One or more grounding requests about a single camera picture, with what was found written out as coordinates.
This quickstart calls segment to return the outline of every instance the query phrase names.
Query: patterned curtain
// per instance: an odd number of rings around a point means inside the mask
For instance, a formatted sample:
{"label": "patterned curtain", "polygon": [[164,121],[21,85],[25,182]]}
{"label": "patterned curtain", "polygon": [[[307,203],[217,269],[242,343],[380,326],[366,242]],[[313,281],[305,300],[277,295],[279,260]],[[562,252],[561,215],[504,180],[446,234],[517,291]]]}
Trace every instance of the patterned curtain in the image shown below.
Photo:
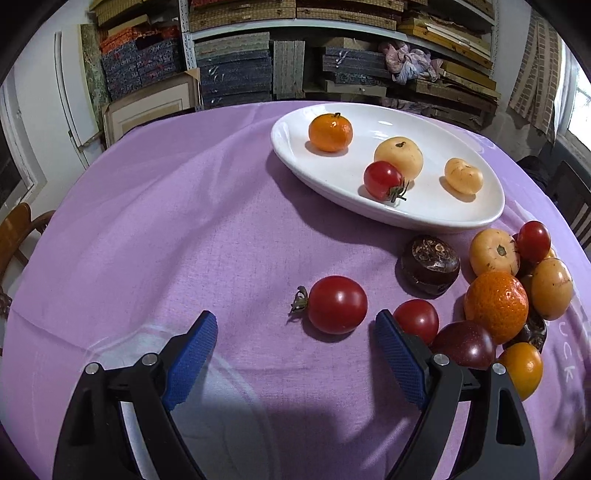
{"label": "patterned curtain", "polygon": [[554,99],[560,74],[561,40],[556,30],[532,9],[521,68],[509,106],[550,141],[554,139]]}

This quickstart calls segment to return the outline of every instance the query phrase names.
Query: tomato calyx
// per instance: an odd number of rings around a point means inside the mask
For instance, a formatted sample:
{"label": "tomato calyx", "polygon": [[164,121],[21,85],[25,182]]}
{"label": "tomato calyx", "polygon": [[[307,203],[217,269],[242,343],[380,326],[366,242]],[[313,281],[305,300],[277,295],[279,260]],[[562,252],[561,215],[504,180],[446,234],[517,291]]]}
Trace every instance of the tomato calyx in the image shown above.
{"label": "tomato calyx", "polygon": [[409,185],[410,182],[408,181],[404,183],[404,177],[402,177],[402,185],[392,187],[388,192],[386,200],[389,200],[390,202],[394,203],[397,199],[401,199],[406,202],[406,198],[404,198],[404,195],[406,194]]}
{"label": "tomato calyx", "polygon": [[308,307],[308,291],[305,287],[301,285],[297,287],[297,292],[295,293],[294,301],[291,304],[290,313],[299,313],[303,312]]}

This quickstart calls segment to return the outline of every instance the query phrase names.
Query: wooden chair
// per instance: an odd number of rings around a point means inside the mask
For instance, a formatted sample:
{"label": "wooden chair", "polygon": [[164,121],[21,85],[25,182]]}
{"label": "wooden chair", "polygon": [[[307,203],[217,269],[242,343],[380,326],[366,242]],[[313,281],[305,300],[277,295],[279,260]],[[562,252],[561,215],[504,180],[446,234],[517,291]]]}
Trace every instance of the wooden chair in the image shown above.
{"label": "wooden chair", "polygon": [[591,190],[563,161],[546,193],[562,213],[581,247],[587,248],[591,244]]}
{"label": "wooden chair", "polygon": [[[53,213],[54,210],[31,220],[31,207],[26,203],[20,203],[0,223],[0,283],[12,257],[15,257],[23,267],[28,264],[29,260],[21,252],[20,246],[33,230],[43,233]],[[11,303],[12,298],[4,293],[0,284],[0,317],[8,318]]]}

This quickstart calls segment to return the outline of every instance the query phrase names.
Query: purple tablecloth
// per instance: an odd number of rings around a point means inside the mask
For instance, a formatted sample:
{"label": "purple tablecloth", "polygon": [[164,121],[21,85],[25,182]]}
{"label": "purple tablecloth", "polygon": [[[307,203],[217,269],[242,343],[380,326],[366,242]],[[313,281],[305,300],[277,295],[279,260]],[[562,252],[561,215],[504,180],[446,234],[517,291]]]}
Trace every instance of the purple tablecloth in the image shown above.
{"label": "purple tablecloth", "polygon": [[[14,299],[0,384],[2,423],[41,480],[84,365],[133,363],[185,332],[204,309],[219,323],[214,358],[175,419],[210,480],[382,480],[418,418],[369,334],[371,320],[410,298],[395,262],[414,234],[338,207],[294,177],[269,132],[306,103],[224,108],[157,122],[110,148],[71,189],[25,269]],[[495,226],[544,222],[576,285],[591,268],[538,187],[488,140],[445,126],[501,179]],[[463,274],[433,303],[442,324],[462,315],[474,232],[444,237]],[[330,274],[358,281],[366,321],[330,343],[286,323],[298,285]],[[544,376],[525,402],[543,479],[584,429],[589,356],[585,312],[551,323]],[[462,405],[436,478],[446,478],[465,424]]]}

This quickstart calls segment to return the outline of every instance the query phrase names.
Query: plate rim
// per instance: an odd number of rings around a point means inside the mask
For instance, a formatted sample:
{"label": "plate rim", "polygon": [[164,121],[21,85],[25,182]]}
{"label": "plate rim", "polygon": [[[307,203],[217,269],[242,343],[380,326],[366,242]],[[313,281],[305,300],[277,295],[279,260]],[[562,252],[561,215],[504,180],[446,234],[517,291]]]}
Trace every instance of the plate rim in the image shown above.
{"label": "plate rim", "polygon": [[[289,116],[292,116],[292,115],[296,115],[297,112],[300,112],[302,110],[309,110],[312,108],[317,108],[317,107],[322,107],[322,106],[334,107],[335,105],[352,105],[357,108],[380,109],[380,110],[388,111],[388,113],[391,113],[394,115],[411,116],[412,118],[414,118],[416,120],[428,123],[429,125],[431,125],[435,129],[442,132],[444,136],[453,137],[456,141],[461,142],[463,145],[466,146],[466,148],[472,150],[476,155],[478,155],[482,159],[482,161],[490,169],[491,173],[493,174],[494,180],[496,180],[496,185],[498,186],[499,190],[502,193],[502,195],[501,195],[502,202],[499,205],[498,211],[494,215],[492,215],[486,219],[483,219],[483,220],[443,220],[443,219],[437,219],[437,218],[432,218],[432,217],[425,218],[423,216],[418,216],[418,215],[412,214],[410,212],[401,212],[400,210],[396,210],[395,208],[390,207],[382,202],[376,202],[375,200],[367,199],[363,196],[357,196],[355,198],[352,198],[353,196],[351,195],[351,193],[348,190],[345,190],[339,186],[331,184],[331,187],[330,187],[331,191],[335,192],[341,198],[348,200],[348,201],[351,201],[351,200],[358,201],[361,204],[366,205],[368,208],[374,210],[376,213],[381,213],[383,215],[390,215],[392,217],[399,217],[403,220],[411,220],[414,223],[422,223],[425,225],[431,225],[431,226],[437,226],[437,227],[443,227],[443,228],[454,228],[454,229],[462,229],[462,230],[476,229],[476,228],[484,227],[486,225],[490,225],[492,222],[496,221],[502,215],[502,213],[505,209],[505,202],[506,202],[505,190],[503,189],[503,185],[501,184],[499,177],[496,175],[496,172],[494,171],[494,169],[490,166],[490,164],[486,161],[486,159],[482,155],[480,155],[477,151],[475,151],[470,145],[468,145],[466,142],[464,142],[461,138],[455,136],[452,132],[441,127],[440,125],[437,125],[435,122],[431,122],[427,118],[424,118],[420,115],[414,115],[413,113],[391,109],[391,108],[384,107],[381,105],[370,105],[367,103],[354,103],[354,102],[315,103],[312,105],[307,105],[307,106],[292,110],[291,112],[288,112],[285,115],[283,115],[281,118],[277,119],[277,121],[273,124],[273,127],[271,128],[271,145],[272,145],[273,151],[275,152],[277,157],[290,169],[290,171],[292,173],[294,173],[293,170],[295,168],[293,161],[289,158],[283,158],[283,156],[278,151],[278,150],[280,150],[280,148],[278,148],[277,142],[278,142],[280,135],[281,135],[281,132],[280,132],[281,124],[285,123],[286,118],[288,118]],[[295,169],[297,170],[297,173],[299,176],[304,176],[306,178],[306,180],[308,180],[312,184],[318,185],[319,188],[321,188],[321,185],[323,183],[327,183],[327,182],[318,181],[315,177],[310,176],[305,171],[302,171],[299,168],[295,168]]]}

